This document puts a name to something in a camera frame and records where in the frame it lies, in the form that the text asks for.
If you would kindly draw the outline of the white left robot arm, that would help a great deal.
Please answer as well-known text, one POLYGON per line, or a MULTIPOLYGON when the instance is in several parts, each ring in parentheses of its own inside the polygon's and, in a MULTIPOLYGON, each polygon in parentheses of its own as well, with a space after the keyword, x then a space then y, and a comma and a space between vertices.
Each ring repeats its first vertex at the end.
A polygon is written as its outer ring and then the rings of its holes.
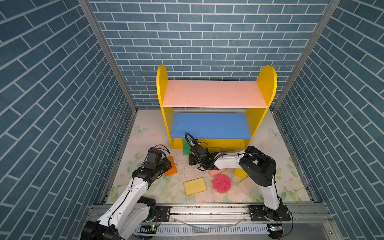
POLYGON ((142 222, 161 224, 156 200, 144 197, 152 183, 172 168, 170 151, 164 145, 149 148, 142 165, 132 173, 132 179, 122 195, 95 222, 88 221, 82 229, 82 240, 126 240, 142 222))

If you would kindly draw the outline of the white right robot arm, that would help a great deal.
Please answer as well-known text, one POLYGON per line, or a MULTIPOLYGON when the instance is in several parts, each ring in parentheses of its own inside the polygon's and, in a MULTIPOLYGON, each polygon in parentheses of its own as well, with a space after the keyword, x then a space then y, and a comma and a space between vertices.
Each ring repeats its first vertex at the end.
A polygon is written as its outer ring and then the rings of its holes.
POLYGON ((271 221, 281 219, 286 209, 278 195, 275 175, 277 170, 273 158, 253 146, 238 153, 209 153, 199 142, 189 143, 189 165, 198 165, 200 170, 219 171, 222 169, 242 169, 247 176, 261 187, 264 198, 264 215, 271 221))

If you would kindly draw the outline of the green sponge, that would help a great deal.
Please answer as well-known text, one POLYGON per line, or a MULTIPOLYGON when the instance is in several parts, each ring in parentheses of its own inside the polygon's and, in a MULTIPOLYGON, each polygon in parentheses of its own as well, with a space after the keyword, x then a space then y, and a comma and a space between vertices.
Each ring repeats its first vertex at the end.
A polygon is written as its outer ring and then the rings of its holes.
POLYGON ((186 139, 183 139, 183 155, 188 156, 190 155, 191 152, 191 147, 189 145, 189 142, 186 139))

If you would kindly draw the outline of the orange sponge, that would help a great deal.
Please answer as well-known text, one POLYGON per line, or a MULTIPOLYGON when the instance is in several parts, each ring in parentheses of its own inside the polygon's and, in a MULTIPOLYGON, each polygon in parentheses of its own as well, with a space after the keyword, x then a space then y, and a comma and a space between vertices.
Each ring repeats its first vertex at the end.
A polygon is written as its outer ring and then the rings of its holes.
POLYGON ((175 165, 174 157, 169 156, 168 160, 171 163, 171 168, 168 171, 166 171, 166 177, 170 177, 170 176, 173 176, 173 175, 178 173, 176 165, 175 165))

